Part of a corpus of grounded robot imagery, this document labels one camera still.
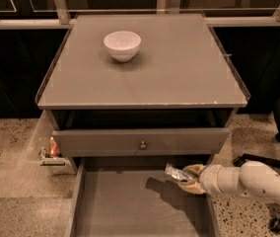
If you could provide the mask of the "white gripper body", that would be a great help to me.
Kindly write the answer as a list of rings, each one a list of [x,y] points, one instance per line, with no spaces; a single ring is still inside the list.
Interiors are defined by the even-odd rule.
[[[199,176],[199,183],[205,192],[211,196],[226,194],[229,185],[230,168],[221,165],[208,165]]]

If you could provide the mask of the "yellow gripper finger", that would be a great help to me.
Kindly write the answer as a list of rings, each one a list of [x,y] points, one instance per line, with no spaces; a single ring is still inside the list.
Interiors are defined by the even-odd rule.
[[[188,181],[188,182],[180,182],[177,184],[183,191],[195,194],[195,195],[203,195],[206,191],[202,188],[202,186],[197,181]]]
[[[182,171],[185,172],[187,175],[189,175],[192,178],[197,178],[201,175],[203,170],[206,168],[205,165],[202,164],[193,164],[185,166]]]

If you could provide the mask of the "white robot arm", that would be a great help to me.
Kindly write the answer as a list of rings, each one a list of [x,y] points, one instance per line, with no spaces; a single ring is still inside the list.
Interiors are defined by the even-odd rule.
[[[178,184],[185,192],[233,195],[280,205],[280,175],[261,162],[248,161],[240,167],[196,164],[186,166],[183,171],[194,176],[193,180]]]

